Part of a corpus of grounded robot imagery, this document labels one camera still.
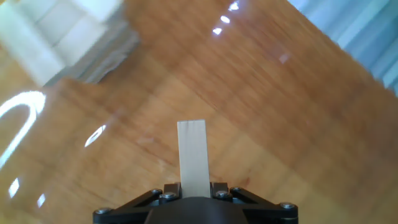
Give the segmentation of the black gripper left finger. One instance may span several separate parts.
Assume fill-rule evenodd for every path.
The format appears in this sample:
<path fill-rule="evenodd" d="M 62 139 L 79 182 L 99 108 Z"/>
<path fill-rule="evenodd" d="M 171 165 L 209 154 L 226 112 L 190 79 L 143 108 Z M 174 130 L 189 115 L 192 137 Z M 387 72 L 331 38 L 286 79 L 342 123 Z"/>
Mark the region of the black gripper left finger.
<path fill-rule="evenodd" d="M 144 223 L 154 208 L 181 199 L 180 182 L 152 189 L 118 208 L 99 208 L 93 212 L 95 224 Z"/>

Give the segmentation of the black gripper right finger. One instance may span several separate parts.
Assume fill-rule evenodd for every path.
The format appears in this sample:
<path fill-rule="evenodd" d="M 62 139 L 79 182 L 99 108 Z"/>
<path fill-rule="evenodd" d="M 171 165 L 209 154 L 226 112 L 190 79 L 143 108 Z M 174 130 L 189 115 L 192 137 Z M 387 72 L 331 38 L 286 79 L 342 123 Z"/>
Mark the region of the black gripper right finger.
<path fill-rule="evenodd" d="M 272 203 L 242 187 L 228 188 L 226 182 L 212 182 L 211 193 L 213 199 L 241 210 L 248 223 L 298 224 L 298 206 L 294 203 Z"/>

